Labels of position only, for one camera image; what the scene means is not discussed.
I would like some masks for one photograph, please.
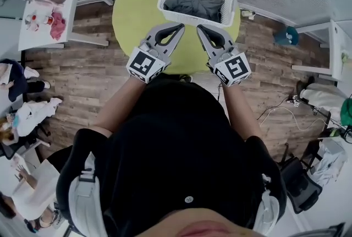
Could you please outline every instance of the wooden floor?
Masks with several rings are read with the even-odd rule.
[[[106,37],[110,40],[108,47],[69,42],[64,49],[26,51],[26,65],[41,68],[38,70],[40,78],[52,84],[49,90],[39,96],[44,99],[59,96],[64,100],[56,114],[44,122],[51,136],[43,139],[52,145],[50,148],[41,147],[43,158],[71,145],[77,130],[94,119],[100,108],[128,78],[125,69],[128,57],[115,38],[111,18],[112,7],[96,3],[78,7],[74,22],[74,32]],[[258,15],[254,21],[241,21],[236,42],[240,50],[246,53],[252,69],[250,78],[243,81],[241,87],[257,117],[266,108],[278,105],[290,93],[294,93],[298,80],[307,79],[307,74],[291,70],[291,65],[328,66],[328,49],[319,48],[318,42],[306,35],[300,35],[299,46],[274,45],[272,35],[282,26]],[[217,97],[217,77],[203,72],[195,74],[194,80]],[[222,90],[220,103],[225,107]],[[301,129],[307,128],[317,119],[307,106],[295,108],[285,101],[282,106],[295,114]],[[268,112],[259,119],[259,123]],[[284,109],[278,109],[262,125],[263,140],[273,157],[282,155],[286,142],[299,156],[306,144],[317,138],[323,127],[324,124],[318,121],[307,131],[300,131],[293,116]]]

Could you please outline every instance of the cable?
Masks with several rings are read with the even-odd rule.
[[[220,84],[218,85],[218,102],[219,102],[219,99],[220,99],[220,87],[222,87],[221,82],[220,82]]]
[[[290,112],[290,113],[292,114],[293,118],[295,119],[295,122],[296,122],[297,128],[298,128],[300,131],[306,131],[306,130],[310,129],[310,127],[311,127],[312,125],[314,125],[314,124],[315,124],[315,122],[317,122],[317,121],[319,121],[319,120],[323,121],[324,125],[327,125],[327,124],[324,122],[324,120],[323,120],[323,119],[318,118],[318,119],[316,119],[313,123],[311,123],[311,125],[310,125],[310,126],[308,126],[308,128],[306,128],[306,129],[301,129],[301,128],[298,126],[298,123],[297,123],[296,117],[295,117],[295,115],[292,113],[292,111],[291,111],[291,110],[289,110],[289,109],[287,109],[287,108],[285,108],[285,107],[277,107],[277,108],[272,109],[272,110],[268,113],[268,115],[265,117],[265,119],[261,122],[260,126],[262,126],[262,124],[263,124],[263,123],[265,122],[265,120],[269,117],[269,115],[271,114],[271,112],[275,111],[276,109],[285,109],[285,110],[287,110],[288,112]]]
[[[286,99],[288,99],[288,97],[285,97],[285,98],[281,101],[281,103],[280,103],[279,105],[266,108],[266,109],[264,110],[264,112],[257,118],[257,120],[259,120],[259,119],[265,114],[265,112],[268,111],[269,109],[279,107]]]
[[[315,106],[310,105],[310,104],[308,104],[308,103],[306,103],[306,102],[304,102],[304,101],[301,101],[300,103],[306,104],[307,106],[309,106],[309,107],[311,107],[311,108],[315,108]],[[318,112],[320,115],[323,115],[323,116],[326,117],[326,118],[329,118],[327,115],[325,115],[324,113],[320,112],[319,110],[316,110],[316,112]],[[339,122],[338,122],[337,120],[335,120],[335,119],[333,119],[333,118],[330,117],[330,118],[329,118],[329,121],[332,122],[332,123],[335,124],[335,125],[338,125],[340,128],[345,129],[343,126],[341,126],[341,125],[339,124]]]
[[[35,165],[33,165],[32,163],[30,163],[30,162],[28,162],[28,161],[26,161],[26,160],[24,160],[27,164],[31,164],[35,169],[37,169],[36,167],[35,167]]]

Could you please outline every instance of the sneaker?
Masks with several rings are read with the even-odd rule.
[[[50,82],[48,82],[48,81],[43,81],[43,82],[44,82],[44,88],[50,89],[50,87],[51,87]]]
[[[301,100],[301,92],[302,90],[305,90],[306,89],[306,84],[302,81],[298,81],[297,84],[296,84],[296,92],[297,92],[297,98],[299,100]]]
[[[60,104],[61,102],[62,102],[61,99],[56,98],[56,97],[53,97],[53,98],[50,99],[50,102],[49,102],[49,103],[50,103],[52,106],[56,107],[56,106],[59,106],[59,104]]]
[[[311,84],[314,84],[315,83],[315,78],[314,76],[310,76],[308,78],[308,83],[307,83],[307,86],[311,85]]]
[[[29,67],[26,67],[23,71],[23,74],[24,74],[24,77],[26,79],[29,79],[29,78],[38,78],[39,77],[39,73],[38,71],[34,70],[34,69],[31,69]]]
[[[181,75],[180,76],[180,81],[181,82],[192,82],[193,81],[193,77],[190,75]]]
[[[61,212],[59,211],[54,211],[56,217],[54,218],[54,222],[52,224],[52,227],[54,229],[58,229],[61,224],[63,224],[63,222],[65,221],[64,217],[62,216]]]

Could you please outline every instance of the wrist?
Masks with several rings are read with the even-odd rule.
[[[140,80],[134,76],[130,76],[130,78],[127,80],[127,82],[134,85],[134,86],[146,86],[147,85],[145,82],[143,82],[142,80]]]

